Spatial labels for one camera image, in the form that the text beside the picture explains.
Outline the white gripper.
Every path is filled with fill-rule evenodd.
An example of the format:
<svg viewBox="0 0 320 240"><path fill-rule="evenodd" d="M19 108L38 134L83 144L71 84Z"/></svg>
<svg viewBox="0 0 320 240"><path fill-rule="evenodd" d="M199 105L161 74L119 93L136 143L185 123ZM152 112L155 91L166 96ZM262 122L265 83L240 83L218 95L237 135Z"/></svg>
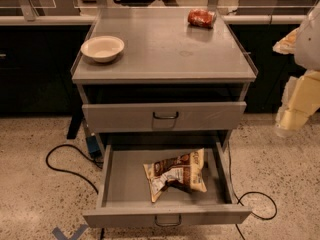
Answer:
<svg viewBox="0 0 320 240"><path fill-rule="evenodd" d="M279 40L273 51L293 54L298 29ZM276 115L277 128L281 131L297 131L320 108L320 72L306 71L301 77L290 76L285 85L281 106Z"/></svg>

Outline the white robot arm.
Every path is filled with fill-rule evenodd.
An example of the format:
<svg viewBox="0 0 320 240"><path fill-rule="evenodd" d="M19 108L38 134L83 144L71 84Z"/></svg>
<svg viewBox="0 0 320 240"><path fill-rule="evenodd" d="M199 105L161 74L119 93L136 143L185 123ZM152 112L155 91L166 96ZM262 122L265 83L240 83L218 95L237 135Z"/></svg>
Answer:
<svg viewBox="0 0 320 240"><path fill-rule="evenodd" d="M305 69L299 78L289 78L276 115L276 134L287 137L301 129L320 108L320 3L273 50L293 54L295 63Z"/></svg>

